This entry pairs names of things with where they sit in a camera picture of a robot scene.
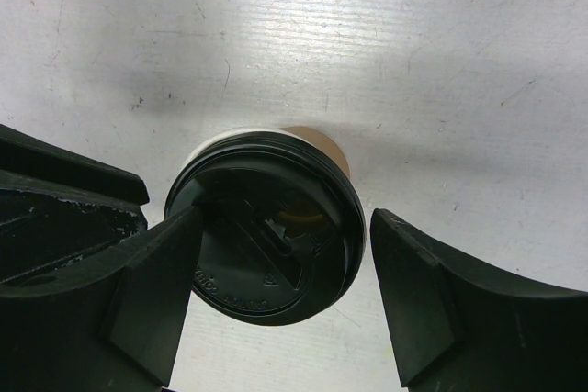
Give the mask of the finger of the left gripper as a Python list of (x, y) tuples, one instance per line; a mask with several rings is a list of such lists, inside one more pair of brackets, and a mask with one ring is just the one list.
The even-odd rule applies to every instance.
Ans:
[(146, 185), (137, 174), (61, 149), (8, 126), (1, 127), (1, 169), (136, 205), (150, 201)]
[(21, 284), (145, 230), (133, 203), (1, 172), (2, 284)]

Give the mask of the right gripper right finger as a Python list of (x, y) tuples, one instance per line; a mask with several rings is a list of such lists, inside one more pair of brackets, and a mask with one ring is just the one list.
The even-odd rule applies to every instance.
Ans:
[(400, 383), (411, 391), (584, 391), (587, 295), (513, 274), (386, 209), (373, 260)]

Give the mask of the black coffee lid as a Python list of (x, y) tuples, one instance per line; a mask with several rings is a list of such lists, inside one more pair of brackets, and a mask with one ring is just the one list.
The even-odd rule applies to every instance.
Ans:
[(346, 294), (366, 242), (351, 179), (288, 135), (254, 132), (204, 150), (179, 173), (166, 216), (202, 214), (193, 292), (220, 313), (260, 326), (309, 319)]

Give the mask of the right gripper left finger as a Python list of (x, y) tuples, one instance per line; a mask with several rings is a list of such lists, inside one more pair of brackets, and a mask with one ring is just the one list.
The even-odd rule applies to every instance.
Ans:
[(202, 236), (190, 207), (102, 252), (1, 288), (4, 391), (163, 391)]

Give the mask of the brown paper coffee cup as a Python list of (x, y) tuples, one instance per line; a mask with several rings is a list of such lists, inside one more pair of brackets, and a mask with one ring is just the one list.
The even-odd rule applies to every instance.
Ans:
[(283, 134), (288, 135), (290, 137), (303, 140), (310, 144), (311, 146), (317, 148), (319, 151), (324, 153), (327, 157), (329, 157), (344, 173), (344, 175), (350, 179), (351, 172), (349, 163), (345, 157), (344, 152), (339, 147), (339, 145), (331, 139), (329, 136), (324, 134), (323, 132), (305, 126), (293, 126), (293, 127), (286, 127), (286, 128), (279, 128), (279, 129), (272, 129), (272, 128), (264, 128), (264, 127), (242, 127), (242, 128), (235, 128), (235, 129), (228, 129), (225, 130), (217, 135), (214, 135), (202, 143), (200, 143), (196, 149), (194, 149), (184, 160), (180, 169), (183, 170), (188, 164), (193, 161), (197, 156), (199, 156), (204, 150), (211, 147), (212, 145), (226, 140), (233, 136), (244, 135), (254, 132), (264, 132), (264, 133), (275, 133), (275, 134)]

